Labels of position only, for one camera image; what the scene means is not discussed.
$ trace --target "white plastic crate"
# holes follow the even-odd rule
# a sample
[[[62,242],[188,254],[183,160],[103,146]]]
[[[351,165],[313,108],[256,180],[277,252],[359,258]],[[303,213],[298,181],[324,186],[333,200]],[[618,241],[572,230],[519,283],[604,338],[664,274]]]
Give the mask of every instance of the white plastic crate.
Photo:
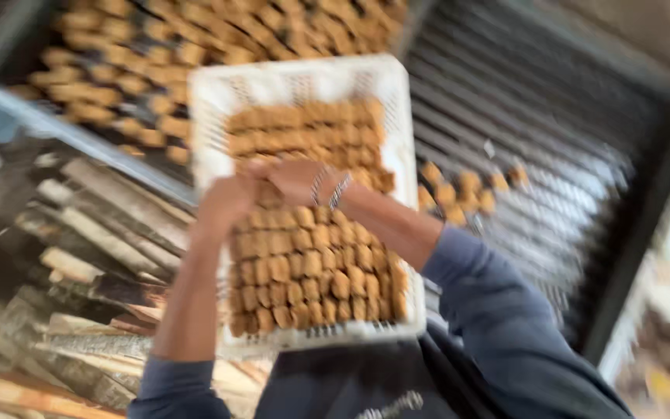
[[[392,196],[418,207],[417,180],[408,76],[392,55],[325,58],[310,61],[263,62],[199,69],[191,75],[193,172],[199,193],[214,179],[234,173],[226,154],[226,119],[256,105],[299,105],[305,100],[335,101],[373,96],[384,105],[386,141],[383,165],[395,172]],[[226,295],[230,261],[219,267],[221,298]],[[404,322],[356,321],[309,330],[276,329],[265,336],[235,338],[225,326],[217,355],[222,358],[260,357],[281,350],[353,345],[415,338],[426,327],[423,279],[406,263],[409,274],[408,316]]]

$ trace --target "person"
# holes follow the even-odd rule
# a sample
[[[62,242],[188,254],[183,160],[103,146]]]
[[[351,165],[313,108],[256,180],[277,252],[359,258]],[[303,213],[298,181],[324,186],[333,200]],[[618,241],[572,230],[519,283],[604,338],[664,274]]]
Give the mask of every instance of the person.
[[[288,205],[312,206],[313,189],[318,202],[329,202],[343,179],[320,163],[293,161],[252,164],[214,183],[200,204],[129,417],[230,417],[209,385],[219,251],[255,205],[258,181],[273,183]],[[256,417],[631,416],[564,341],[546,299],[498,253],[365,186],[344,186],[337,208],[442,287],[448,328],[429,322],[413,341],[281,353]]]

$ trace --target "hand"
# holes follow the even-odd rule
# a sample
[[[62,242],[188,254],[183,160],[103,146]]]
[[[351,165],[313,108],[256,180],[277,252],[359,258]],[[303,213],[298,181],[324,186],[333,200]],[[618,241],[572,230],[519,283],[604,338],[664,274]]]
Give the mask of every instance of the hand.
[[[257,181],[249,175],[216,179],[198,208],[198,230],[222,235],[249,214],[255,205]]]
[[[279,161],[274,163],[252,162],[247,167],[247,172],[258,179],[265,179],[272,183],[284,196],[288,205],[313,206],[312,185],[314,178],[325,168],[320,162],[307,160]],[[338,182],[342,179],[342,173],[335,169],[322,179],[319,187],[318,201],[321,203],[332,195]]]

